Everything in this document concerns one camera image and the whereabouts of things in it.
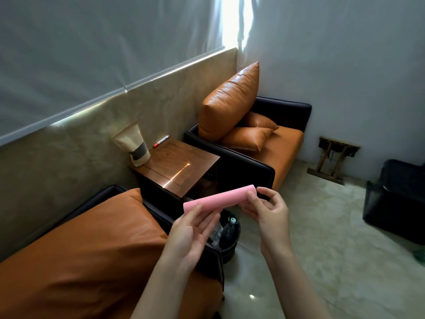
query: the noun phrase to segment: pink object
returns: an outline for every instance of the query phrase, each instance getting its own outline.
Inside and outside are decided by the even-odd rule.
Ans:
[[[254,185],[249,185],[246,187],[226,191],[224,193],[218,193],[216,195],[195,199],[190,202],[185,202],[183,204],[183,210],[186,214],[187,212],[192,210],[198,203],[202,204],[201,211],[212,211],[218,208],[223,209],[229,206],[240,204],[242,202],[247,202],[248,191],[251,191],[255,195],[257,195],[257,190],[255,190]]]

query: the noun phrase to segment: orange pillow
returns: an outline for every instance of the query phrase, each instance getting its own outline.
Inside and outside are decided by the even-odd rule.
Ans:
[[[242,152],[260,152],[272,134],[267,128],[233,128],[218,143],[226,148]]]
[[[141,202],[112,197],[0,263],[0,318],[103,318],[143,289],[167,235]]]
[[[254,112],[248,112],[245,114],[241,120],[241,126],[250,128],[268,128],[272,129],[272,131],[276,131],[279,128],[278,125],[268,117]]]
[[[246,67],[212,91],[202,102],[198,134],[216,142],[224,137],[251,109],[258,92],[260,64]]]

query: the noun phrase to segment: tiled floor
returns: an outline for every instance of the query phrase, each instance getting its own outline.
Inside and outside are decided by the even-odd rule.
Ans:
[[[306,173],[296,161],[280,189],[290,209],[295,253],[334,319],[424,319],[425,267],[411,255],[414,244],[362,220],[365,184],[346,185]],[[284,318],[260,253],[257,224],[234,207],[241,238],[224,266],[229,318]]]

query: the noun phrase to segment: white curtain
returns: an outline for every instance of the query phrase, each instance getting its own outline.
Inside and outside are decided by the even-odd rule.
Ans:
[[[1,0],[0,145],[222,46],[221,0]]]
[[[360,144],[346,174],[425,161],[425,0],[240,0],[239,68],[259,95],[312,104],[300,158],[318,137]]]

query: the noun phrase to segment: red marker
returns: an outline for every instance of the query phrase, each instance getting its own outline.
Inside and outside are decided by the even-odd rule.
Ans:
[[[159,140],[157,143],[155,143],[154,145],[153,145],[153,147],[154,148],[156,148],[158,145],[160,145],[162,142],[164,142],[166,139],[168,139],[170,136],[169,135],[167,135],[167,136],[164,136],[161,140]]]

